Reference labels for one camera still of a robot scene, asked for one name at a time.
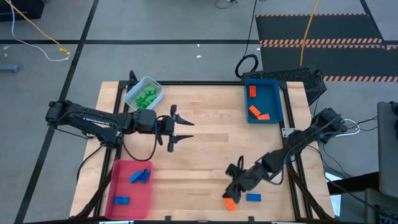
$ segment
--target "white cable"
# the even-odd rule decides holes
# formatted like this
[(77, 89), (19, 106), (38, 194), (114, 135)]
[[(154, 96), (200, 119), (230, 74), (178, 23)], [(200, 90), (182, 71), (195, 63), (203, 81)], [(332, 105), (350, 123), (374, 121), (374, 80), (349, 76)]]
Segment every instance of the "white cable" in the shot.
[(357, 131), (354, 132), (354, 133), (339, 134), (339, 135), (336, 135), (335, 137), (351, 136), (351, 135), (358, 134), (361, 131), (361, 128), (359, 127), (359, 125), (355, 121), (353, 121), (352, 119), (344, 119), (344, 121), (351, 121), (352, 123), (354, 123), (355, 124), (355, 130), (357, 130)]
[(34, 47), (34, 48), (39, 49), (41, 52), (43, 52), (43, 54), (45, 55), (45, 57), (47, 58), (47, 60), (49, 60), (50, 62), (62, 62), (62, 61), (69, 60), (69, 57), (70, 57), (70, 56), (68, 56), (68, 57), (66, 57), (66, 58), (63, 58), (63, 59), (59, 59), (59, 60), (52, 60), (52, 59), (49, 59), (49, 56), (48, 56), (48, 55), (45, 53), (45, 51), (44, 51), (43, 49), (41, 49), (40, 47), (34, 46), (34, 45), (32, 45), (32, 44), (28, 44), (27, 42), (24, 42), (23, 40), (20, 40), (20, 39), (18, 39), (17, 37), (15, 37), (15, 35), (14, 35), (15, 14), (14, 14), (14, 8), (12, 8), (12, 6), (10, 6), (10, 7), (11, 7), (11, 12), (12, 12), (12, 27), (11, 27), (11, 34), (12, 34), (13, 38), (14, 38), (16, 41), (19, 41), (19, 42), (21, 42), (21, 43), (23, 43), (23, 44), (26, 44), (26, 45), (30, 46), (30, 47)]

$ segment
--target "wooden table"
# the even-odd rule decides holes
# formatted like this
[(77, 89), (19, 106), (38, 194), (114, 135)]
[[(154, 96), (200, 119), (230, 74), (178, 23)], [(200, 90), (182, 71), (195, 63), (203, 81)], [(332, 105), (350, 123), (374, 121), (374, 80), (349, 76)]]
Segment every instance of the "wooden table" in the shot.
[[(117, 86), (117, 82), (102, 83), (97, 110), (112, 113)], [(305, 129), (310, 124), (311, 114), (303, 84), (288, 83), (288, 88), (296, 128)], [(247, 202), (243, 194), (234, 212), (227, 211), (221, 198), (231, 182), (225, 174), (230, 163), (236, 163), (238, 157), (244, 155), (244, 168), (247, 169), (266, 152), (282, 147), (278, 124), (249, 124), (246, 121), (242, 86), (164, 86), (164, 94), (164, 99), (155, 107), (157, 114), (169, 114), (170, 105), (176, 104), (177, 113), (195, 123), (195, 126), (176, 125), (176, 134), (194, 134), (195, 137), (180, 141), (173, 153), (167, 152), (167, 143), (157, 146), (152, 158), (154, 189), (148, 220), (164, 220), (167, 215), (172, 220), (243, 221), (248, 216), (254, 216), (256, 221), (294, 220), (287, 175), (280, 186), (262, 181), (252, 191), (262, 195), (262, 202)], [(147, 158), (154, 136), (131, 134), (125, 137), (125, 142), (136, 157)], [(89, 140), (85, 157), (98, 146), (97, 140)], [(99, 152), (82, 168), (70, 215), (80, 212), (98, 188), (104, 152)], [(130, 159), (124, 151), (121, 158)], [(333, 216), (318, 152), (308, 147), (303, 150), (302, 159), (309, 191)], [(302, 194), (297, 190), (301, 216), (305, 217)], [(108, 190), (103, 196), (102, 215), (107, 196)]]

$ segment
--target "yellow cable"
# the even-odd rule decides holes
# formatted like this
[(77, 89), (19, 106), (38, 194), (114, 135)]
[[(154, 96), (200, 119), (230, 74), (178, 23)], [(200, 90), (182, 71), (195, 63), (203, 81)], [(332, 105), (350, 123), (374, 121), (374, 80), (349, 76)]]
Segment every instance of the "yellow cable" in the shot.
[(300, 66), (303, 65), (304, 45), (305, 45), (305, 41), (306, 41), (306, 39), (307, 39), (308, 30), (310, 30), (310, 26), (311, 26), (311, 22), (312, 22), (312, 17), (313, 17), (313, 15), (315, 14), (315, 10), (317, 9), (317, 6), (318, 6), (318, 0), (315, 0), (315, 5), (313, 6), (313, 11), (312, 11), (312, 13), (311, 13), (311, 17), (310, 17), (310, 20), (309, 20), (309, 22), (308, 22), (307, 29), (305, 30), (305, 33), (304, 33), (303, 44), (301, 45)]
[(45, 32), (43, 32), (34, 22), (32, 22), (30, 19), (28, 19), (19, 9), (17, 9), (17, 7), (15, 7), (10, 1), (5, 0), (8, 5), (10, 5), (15, 11), (17, 11), (26, 21), (30, 22), (30, 24), (32, 24), (41, 34), (43, 34), (46, 38), (52, 40), (54, 43), (58, 44), (60, 46), (60, 51), (66, 55), (70, 55), (70, 52), (63, 47), (58, 41), (54, 40), (53, 38), (51, 38), (50, 36), (48, 36), (47, 34), (45, 34)]

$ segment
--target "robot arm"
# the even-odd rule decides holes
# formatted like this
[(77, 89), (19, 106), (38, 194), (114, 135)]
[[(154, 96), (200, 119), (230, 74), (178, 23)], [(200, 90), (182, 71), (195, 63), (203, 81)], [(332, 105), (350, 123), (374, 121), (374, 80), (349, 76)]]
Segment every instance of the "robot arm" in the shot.
[(137, 110), (132, 113), (111, 114), (104, 111), (82, 107), (71, 101), (51, 101), (45, 120), (49, 126), (70, 125), (80, 129), (84, 135), (92, 134), (101, 144), (117, 147), (124, 134), (156, 134), (160, 145), (161, 135), (169, 136), (167, 150), (173, 152), (174, 144), (179, 140), (193, 136), (174, 136), (175, 123), (193, 125), (175, 114), (176, 105), (172, 105), (170, 115), (157, 117), (154, 110)]
[(310, 127), (304, 131), (294, 131), (288, 136), (282, 149), (263, 155), (250, 169), (243, 170), (243, 165), (239, 164), (239, 161), (238, 166), (230, 164), (226, 174), (233, 179), (223, 197), (232, 198), (238, 203), (241, 192), (252, 190), (261, 180), (271, 181), (279, 174), (288, 157), (300, 152), (313, 141), (320, 140), (326, 143), (330, 138), (346, 130), (339, 114), (331, 108), (324, 109), (312, 119)]

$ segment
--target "orange striped tape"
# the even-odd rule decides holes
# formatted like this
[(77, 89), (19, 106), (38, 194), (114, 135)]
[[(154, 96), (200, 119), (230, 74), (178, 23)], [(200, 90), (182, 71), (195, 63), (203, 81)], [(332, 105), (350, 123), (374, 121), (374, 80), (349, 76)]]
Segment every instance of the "orange striped tape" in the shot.
[(330, 82), (397, 82), (398, 77), (324, 76), (323, 81), (330, 81)]
[[(307, 39), (306, 44), (380, 44), (379, 38)], [(303, 44), (302, 39), (260, 40), (260, 44)]]
[[(366, 13), (321, 13), (315, 14), (314, 16), (362, 16), (366, 15)], [(311, 14), (259, 14), (256, 15), (256, 18), (262, 16), (311, 16)]]
[[(301, 44), (263, 44), (261, 47), (302, 47)], [(322, 45), (322, 44), (306, 44), (305, 48), (349, 48), (349, 49), (384, 49), (383, 45), (348, 45), (348, 44), (335, 44), (335, 45)]]

